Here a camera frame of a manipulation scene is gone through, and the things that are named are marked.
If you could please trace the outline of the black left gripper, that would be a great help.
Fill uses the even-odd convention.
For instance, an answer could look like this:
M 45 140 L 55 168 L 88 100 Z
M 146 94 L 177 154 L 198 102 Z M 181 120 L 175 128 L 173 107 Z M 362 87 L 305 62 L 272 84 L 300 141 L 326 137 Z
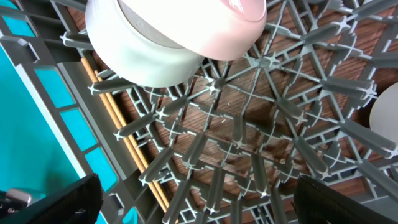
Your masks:
M 28 207 L 32 202 L 32 195 L 19 189 L 1 191 L 1 216 L 6 217 L 12 213 Z

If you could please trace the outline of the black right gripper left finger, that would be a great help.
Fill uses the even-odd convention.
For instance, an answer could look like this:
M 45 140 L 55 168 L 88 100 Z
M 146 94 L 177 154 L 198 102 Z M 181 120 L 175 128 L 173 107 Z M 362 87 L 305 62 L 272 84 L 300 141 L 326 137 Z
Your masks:
M 97 174 L 89 174 L 48 196 L 31 189 L 19 190 L 32 195 L 31 204 L 1 216 L 1 224 L 96 223 L 103 205 L 103 190 Z

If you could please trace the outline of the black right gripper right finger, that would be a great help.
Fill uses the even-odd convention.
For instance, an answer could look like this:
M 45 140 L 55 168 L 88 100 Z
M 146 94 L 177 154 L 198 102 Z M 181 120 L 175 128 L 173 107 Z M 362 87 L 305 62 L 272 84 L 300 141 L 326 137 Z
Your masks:
M 298 178 L 294 209 L 300 224 L 397 224 L 307 175 Z

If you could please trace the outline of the white cup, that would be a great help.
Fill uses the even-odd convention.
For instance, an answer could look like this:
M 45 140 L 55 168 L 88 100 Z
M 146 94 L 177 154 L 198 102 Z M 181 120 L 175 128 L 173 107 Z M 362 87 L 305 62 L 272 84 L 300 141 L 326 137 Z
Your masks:
M 397 143 L 397 88 L 398 83 L 393 84 L 374 102 L 369 116 L 369 124 L 372 131 Z

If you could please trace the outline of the grey-green bowl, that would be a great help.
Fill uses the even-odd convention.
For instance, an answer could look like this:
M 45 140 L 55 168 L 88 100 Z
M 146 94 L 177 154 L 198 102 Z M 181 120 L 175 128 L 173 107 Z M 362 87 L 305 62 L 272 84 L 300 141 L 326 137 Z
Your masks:
M 204 60 L 163 35 L 124 1 L 89 0 L 85 25 L 100 59 L 120 77 L 140 86 L 183 83 Z

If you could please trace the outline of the pink shallow bowl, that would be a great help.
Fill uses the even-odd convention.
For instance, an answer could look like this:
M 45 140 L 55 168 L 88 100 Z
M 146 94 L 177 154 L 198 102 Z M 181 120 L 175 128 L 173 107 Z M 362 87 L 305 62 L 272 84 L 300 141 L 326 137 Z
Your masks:
M 214 60 L 242 57 L 261 36 L 266 0 L 126 0 L 152 27 Z

